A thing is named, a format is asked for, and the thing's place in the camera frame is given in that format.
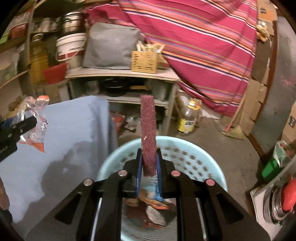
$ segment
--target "white bucket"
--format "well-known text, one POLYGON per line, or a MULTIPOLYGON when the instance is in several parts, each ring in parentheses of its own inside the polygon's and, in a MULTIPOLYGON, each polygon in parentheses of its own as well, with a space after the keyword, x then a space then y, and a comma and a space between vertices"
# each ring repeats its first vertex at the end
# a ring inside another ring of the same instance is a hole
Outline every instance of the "white bucket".
POLYGON ((70 34, 57 40, 56 60, 67 62, 68 69, 82 66, 86 33, 70 34))

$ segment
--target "plastic bottle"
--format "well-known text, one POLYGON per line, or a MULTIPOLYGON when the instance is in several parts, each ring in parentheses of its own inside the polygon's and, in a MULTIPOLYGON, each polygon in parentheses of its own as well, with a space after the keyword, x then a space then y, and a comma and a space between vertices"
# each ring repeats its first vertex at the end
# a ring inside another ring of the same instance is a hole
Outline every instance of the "plastic bottle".
POLYGON ((196 106, 195 101, 190 100, 188 106, 182 110, 178 126, 179 133, 187 135, 193 132, 199 110, 200 106, 196 106))
POLYGON ((36 34, 30 46, 31 82, 34 86, 46 83, 43 70, 48 68, 48 54, 45 43, 41 41, 43 34, 36 34))

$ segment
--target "striped fabric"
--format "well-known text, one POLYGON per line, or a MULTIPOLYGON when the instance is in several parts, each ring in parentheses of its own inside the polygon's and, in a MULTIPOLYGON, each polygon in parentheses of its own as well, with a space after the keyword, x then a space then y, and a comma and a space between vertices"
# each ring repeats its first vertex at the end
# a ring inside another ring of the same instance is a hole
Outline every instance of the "striped fabric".
POLYGON ((136 26, 211 109, 232 116, 255 57, 256 0, 117 0, 86 11, 93 21, 136 26))

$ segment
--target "sponge block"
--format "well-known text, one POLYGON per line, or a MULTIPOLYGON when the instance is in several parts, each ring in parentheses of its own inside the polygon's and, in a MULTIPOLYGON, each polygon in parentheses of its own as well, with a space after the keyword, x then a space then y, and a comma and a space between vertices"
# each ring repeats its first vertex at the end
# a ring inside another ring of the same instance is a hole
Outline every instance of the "sponge block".
POLYGON ((154 97, 141 95, 141 132, 144 176, 156 174, 156 119, 154 97))

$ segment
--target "blue tablecloth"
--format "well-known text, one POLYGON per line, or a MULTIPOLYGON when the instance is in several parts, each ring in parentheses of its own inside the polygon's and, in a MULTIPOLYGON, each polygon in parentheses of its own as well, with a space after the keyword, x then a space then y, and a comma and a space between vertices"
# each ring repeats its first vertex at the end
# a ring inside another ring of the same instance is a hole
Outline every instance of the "blue tablecloth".
POLYGON ((109 104, 95 96, 46 107, 45 153, 18 144, 0 163, 14 228, 28 232, 84 179, 96 179, 101 164, 117 148, 109 104))

